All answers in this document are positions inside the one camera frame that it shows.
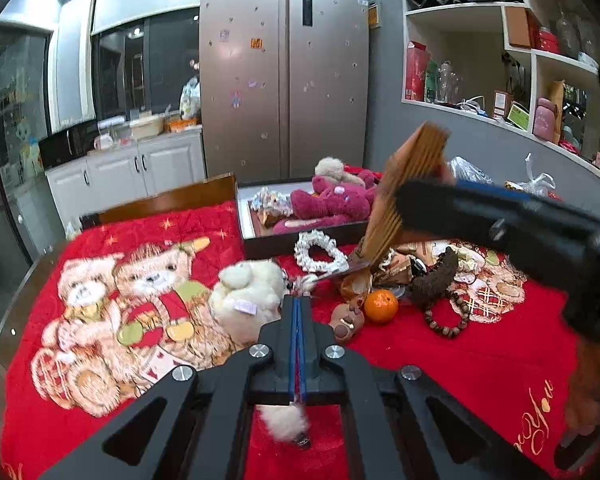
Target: white lace hair tie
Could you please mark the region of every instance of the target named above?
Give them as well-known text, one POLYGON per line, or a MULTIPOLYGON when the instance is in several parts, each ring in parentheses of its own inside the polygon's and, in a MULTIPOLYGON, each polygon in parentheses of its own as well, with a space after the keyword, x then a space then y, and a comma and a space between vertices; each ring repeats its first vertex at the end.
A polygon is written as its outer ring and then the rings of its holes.
POLYGON ((295 246, 296 263, 304 272, 337 272, 348 267, 347 257, 336 247, 336 240, 329 238, 322 231, 313 230, 298 235, 295 246), (316 262, 309 256, 309 247, 317 245, 333 258, 332 262, 316 262))

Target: wooden bead bracelet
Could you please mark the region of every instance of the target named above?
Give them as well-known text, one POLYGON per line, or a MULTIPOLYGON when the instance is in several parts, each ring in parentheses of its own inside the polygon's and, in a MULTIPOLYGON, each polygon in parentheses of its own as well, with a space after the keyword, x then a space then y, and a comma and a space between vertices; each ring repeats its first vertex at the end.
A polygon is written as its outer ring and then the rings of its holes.
POLYGON ((444 337, 452 339, 458 336, 459 333, 462 332, 462 330, 464 330, 469 324, 470 307, 469 304, 465 300, 463 300, 457 292, 447 291, 446 297, 453 301, 461 312, 461 319, 458 325, 453 328, 449 328, 448 326, 442 326, 433 321, 433 313, 431 311, 431 307, 433 306, 433 304, 427 310, 424 311, 424 321, 434 332, 437 332, 444 337))

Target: wall shelf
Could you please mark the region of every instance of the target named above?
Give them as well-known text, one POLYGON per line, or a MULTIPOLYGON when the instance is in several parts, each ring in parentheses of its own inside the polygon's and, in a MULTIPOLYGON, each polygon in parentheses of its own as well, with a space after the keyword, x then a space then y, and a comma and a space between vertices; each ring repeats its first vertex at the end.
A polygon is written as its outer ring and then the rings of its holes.
POLYGON ((455 108, 449 108, 447 106, 437 105, 434 103, 425 103, 423 101, 407 101, 405 99, 402 99, 402 102, 404 104, 408 104, 408 105, 415 105, 415 106, 419 106, 419 107, 423 107, 423 108, 433 108, 435 110, 440 110, 441 112, 447 112, 450 114, 460 115, 462 117, 467 117, 469 119, 481 121, 483 123, 488 123, 493 126, 496 126, 497 128, 507 130, 509 132, 518 134, 519 136, 522 136, 522 137, 526 137, 527 139, 532 140, 533 142, 542 144, 544 147, 548 148, 549 150, 553 150, 556 153, 560 153, 562 156, 567 157, 568 159, 575 162, 577 165, 585 168, 586 170, 588 170, 592 174, 594 174, 596 177, 600 178, 600 170, 598 168, 596 168, 593 164, 589 164, 586 160, 584 160, 580 156, 577 156, 574 153, 568 152, 567 150, 561 148, 557 144, 549 142, 548 140, 539 139, 534 134, 532 134, 526 130, 521 130, 520 128, 512 126, 511 124, 501 123, 499 121, 496 121, 495 119, 491 119, 490 117, 483 117, 483 116, 472 114, 470 112, 465 112, 463 110, 456 110, 455 108))
MULTIPOLYGON (((539 139, 533 131, 535 103, 540 97, 547 97, 549 84, 564 80, 565 83, 587 92, 587 117, 576 124, 582 137, 582 152, 589 158, 600 150, 600 86, 598 70, 586 63, 566 56, 552 54, 542 50, 520 48, 509 43, 509 32, 505 7, 525 7, 538 17, 541 23, 548 25, 555 20, 557 4, 552 0, 524 0, 524 3, 465 3, 409 10, 408 0, 402 0, 405 53, 409 41, 417 41, 427 46, 431 59, 437 63, 449 60, 454 70, 462 76, 461 97, 483 95, 485 111, 493 110, 493 93, 504 90, 508 73, 500 56, 508 52, 526 73, 528 102, 521 103, 529 107, 529 127, 521 130, 511 124, 501 123, 492 118, 478 116, 464 110, 456 110, 442 105, 407 101, 404 99, 406 82, 406 56, 403 67, 402 102, 440 112, 468 117, 489 123, 507 134, 515 133, 532 142, 542 144, 549 150, 560 153, 571 162, 585 168, 600 179, 600 170, 584 158, 568 152, 557 144, 539 139)), ((588 18, 585 10, 577 7, 583 17, 588 18)))

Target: tangerine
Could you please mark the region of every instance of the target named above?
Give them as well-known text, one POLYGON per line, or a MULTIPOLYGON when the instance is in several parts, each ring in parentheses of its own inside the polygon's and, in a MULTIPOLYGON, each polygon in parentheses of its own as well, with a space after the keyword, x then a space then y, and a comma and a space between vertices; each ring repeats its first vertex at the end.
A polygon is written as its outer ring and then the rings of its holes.
POLYGON ((375 323, 388 323, 398 312, 398 300, 388 290, 373 291, 365 300, 365 316, 375 323))

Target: wooden comb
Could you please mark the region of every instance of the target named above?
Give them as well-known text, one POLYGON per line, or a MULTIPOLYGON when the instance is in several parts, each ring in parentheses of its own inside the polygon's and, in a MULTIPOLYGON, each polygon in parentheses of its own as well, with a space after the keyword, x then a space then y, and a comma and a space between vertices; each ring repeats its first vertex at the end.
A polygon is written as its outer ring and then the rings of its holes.
POLYGON ((361 257, 377 267, 402 231, 395 210, 395 193, 410 178, 424 178, 444 163, 442 153, 448 134, 431 123, 423 123, 387 161, 374 208, 369 217, 361 257))

